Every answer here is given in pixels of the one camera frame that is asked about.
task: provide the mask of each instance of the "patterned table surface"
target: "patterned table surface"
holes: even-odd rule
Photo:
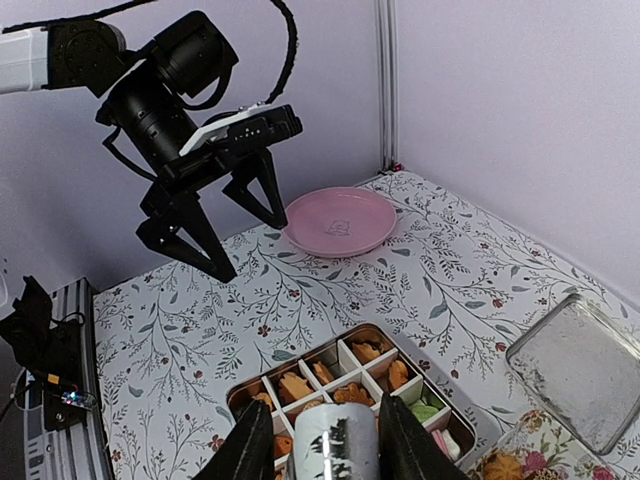
[[[476,425],[480,456],[533,405],[504,352],[580,292],[640,339],[640,316],[597,280],[408,172],[369,188],[398,212],[392,237],[322,260],[257,227],[225,242],[222,285],[169,263],[97,295],[103,419],[118,479],[186,479],[231,429],[228,389],[361,322],[390,332]],[[640,479],[640,421],[605,458]]]

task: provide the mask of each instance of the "metal tray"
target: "metal tray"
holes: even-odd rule
[[[362,365],[351,351],[353,343],[362,342],[370,343],[382,352],[378,358],[366,365]],[[407,365],[409,381],[402,387],[390,391],[386,374],[389,366],[396,359],[402,360]],[[327,385],[321,385],[313,373],[312,364],[317,361],[322,361],[329,369],[335,378],[334,381]],[[280,377],[289,371],[306,378],[313,393],[287,404],[278,395],[277,388]],[[371,409],[376,417],[380,410],[380,399],[383,392],[397,395],[407,404],[412,404],[429,393],[434,394],[445,407],[437,415],[424,422],[423,427],[429,432],[449,430],[463,452],[457,465],[461,465],[467,459],[468,454],[475,449],[477,442],[475,429],[460,409],[451,403],[435,383],[424,376],[420,367],[398,348],[389,336],[372,324],[359,325],[298,358],[289,360],[261,376],[251,378],[231,388],[227,394],[227,404],[237,420],[255,395],[268,393],[274,403],[272,418],[275,435],[293,438],[295,420],[309,402],[321,400],[331,403],[335,390],[351,382],[364,387],[375,401],[375,405]],[[284,468],[287,459],[288,455],[275,459],[276,472]]]
[[[640,411],[638,342],[581,295],[551,310],[506,359],[549,413],[598,455],[611,452]]]

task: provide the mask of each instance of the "green candy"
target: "green candy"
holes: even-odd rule
[[[438,409],[422,402],[416,402],[411,406],[411,413],[420,423],[424,423],[434,415],[437,415]]]
[[[442,410],[445,405],[442,403],[442,400],[438,398],[435,393],[429,392],[427,394],[427,403],[432,407],[436,407],[438,410]]]

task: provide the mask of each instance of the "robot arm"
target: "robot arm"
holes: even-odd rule
[[[40,90],[48,83],[47,38],[39,28],[0,35],[0,95]]]
[[[272,2],[285,14],[295,39],[291,12],[281,0]],[[295,41],[292,44],[288,57],[295,55]],[[113,26],[92,19],[57,20],[1,34],[0,59],[0,94],[86,87],[98,98],[105,96],[96,121],[116,129],[103,144],[153,182],[141,204],[149,218],[136,232],[147,248],[223,282],[233,279],[236,272],[198,196],[200,189],[227,174],[231,181],[223,192],[229,198],[274,228],[286,226],[268,147],[302,132],[292,108],[256,104],[213,117],[215,121],[200,128],[187,114],[213,108],[221,100],[238,62],[204,13],[185,15],[138,51],[127,50],[124,36]],[[287,77],[283,71],[281,80]],[[215,81],[217,87],[204,103],[190,105],[182,98],[195,97]],[[153,173],[114,145],[122,131]],[[263,187],[269,208],[249,192],[253,180]]]

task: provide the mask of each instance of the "snack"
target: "snack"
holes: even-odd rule
[[[522,480],[522,465],[513,455],[498,452],[483,467],[484,480]]]
[[[442,402],[442,400],[440,400],[438,396],[433,392],[427,393],[427,404],[431,405],[432,407],[436,407],[438,410],[442,410],[445,407],[445,404]]]
[[[302,409],[303,412],[306,412],[307,410],[313,408],[313,407],[317,407],[318,405],[322,405],[322,400],[311,400],[309,403],[307,403],[304,408]]]
[[[284,435],[276,435],[275,442],[273,443],[273,451],[276,458],[284,457],[293,450],[293,440]]]
[[[563,480],[563,478],[564,477],[561,477],[559,473],[545,468],[543,470],[533,472],[531,475],[527,476],[525,480]]]
[[[451,460],[451,455],[449,455],[449,450],[447,449],[447,443],[444,441],[444,436],[442,435],[442,432],[440,430],[434,430],[433,432],[431,432],[431,436],[436,441],[436,444],[438,445],[438,447],[440,447],[440,450],[442,450],[442,453],[444,453],[447,456],[447,458]]]
[[[260,392],[258,395],[253,397],[253,399],[266,403],[267,407],[269,407],[269,411],[273,412],[273,400],[271,400],[271,397],[267,392]]]
[[[409,381],[409,370],[404,362],[394,360],[389,367],[389,385],[391,391],[399,389],[402,385]]]
[[[300,400],[301,398],[311,395],[313,390],[307,385],[307,381],[300,378],[293,372],[285,373],[280,378],[280,397],[284,400],[284,403],[289,404]]]
[[[439,410],[431,405],[425,405],[422,400],[418,400],[411,405],[411,413],[418,419],[420,423],[424,423],[434,415],[437,415]]]
[[[351,345],[351,350],[363,365],[380,356],[380,352],[368,343],[354,343]]]
[[[360,403],[368,407],[374,405],[373,399],[369,393],[357,383],[350,383],[346,387],[339,388],[333,394],[336,403]]]
[[[335,380],[329,369],[325,367],[322,362],[313,364],[313,372],[316,374],[316,377],[320,380],[322,385],[326,385],[327,383],[331,383]]]
[[[449,430],[442,432],[442,438],[444,439],[444,443],[447,447],[449,458],[456,462],[460,458],[460,455],[462,455],[460,445],[458,445],[458,443],[453,439]]]
[[[385,339],[373,330],[363,330],[355,335],[350,335],[349,344],[352,343],[368,343],[378,350],[381,355],[391,349],[391,346],[386,343]]]

